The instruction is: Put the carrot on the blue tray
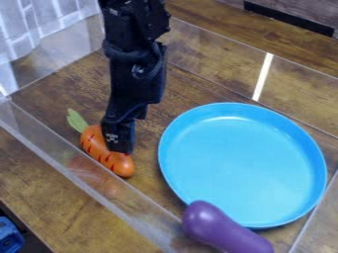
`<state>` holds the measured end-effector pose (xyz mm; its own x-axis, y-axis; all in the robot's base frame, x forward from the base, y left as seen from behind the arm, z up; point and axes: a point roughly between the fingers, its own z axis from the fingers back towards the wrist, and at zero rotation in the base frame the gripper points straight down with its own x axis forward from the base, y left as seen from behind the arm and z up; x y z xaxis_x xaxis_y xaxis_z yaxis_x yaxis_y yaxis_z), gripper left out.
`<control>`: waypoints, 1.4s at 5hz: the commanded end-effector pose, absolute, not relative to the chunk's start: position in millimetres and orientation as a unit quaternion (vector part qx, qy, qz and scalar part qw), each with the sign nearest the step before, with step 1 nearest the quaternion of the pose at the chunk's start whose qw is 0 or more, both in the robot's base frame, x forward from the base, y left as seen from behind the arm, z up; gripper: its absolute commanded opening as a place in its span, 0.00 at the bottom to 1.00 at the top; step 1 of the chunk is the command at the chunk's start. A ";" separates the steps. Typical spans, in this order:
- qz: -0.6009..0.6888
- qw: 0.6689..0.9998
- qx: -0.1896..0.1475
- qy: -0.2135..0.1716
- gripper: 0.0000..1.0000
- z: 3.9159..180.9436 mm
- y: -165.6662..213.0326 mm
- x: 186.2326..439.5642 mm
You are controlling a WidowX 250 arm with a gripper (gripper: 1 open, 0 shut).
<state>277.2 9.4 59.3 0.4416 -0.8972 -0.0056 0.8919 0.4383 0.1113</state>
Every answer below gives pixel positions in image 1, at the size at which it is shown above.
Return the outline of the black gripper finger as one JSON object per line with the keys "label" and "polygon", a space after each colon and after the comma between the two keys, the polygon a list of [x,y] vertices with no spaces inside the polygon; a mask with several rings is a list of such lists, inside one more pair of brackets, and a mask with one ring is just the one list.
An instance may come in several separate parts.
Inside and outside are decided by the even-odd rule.
{"label": "black gripper finger", "polygon": [[135,147],[135,121],[102,121],[102,133],[110,151],[131,154]]}

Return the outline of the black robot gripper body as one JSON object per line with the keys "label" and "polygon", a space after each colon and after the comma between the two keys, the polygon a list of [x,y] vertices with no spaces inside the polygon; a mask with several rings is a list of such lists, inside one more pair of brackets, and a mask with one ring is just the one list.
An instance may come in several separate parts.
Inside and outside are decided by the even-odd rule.
{"label": "black robot gripper body", "polygon": [[158,38],[170,31],[165,0],[98,0],[103,14],[105,54],[110,59],[111,97],[103,121],[143,119],[166,89],[167,46]]}

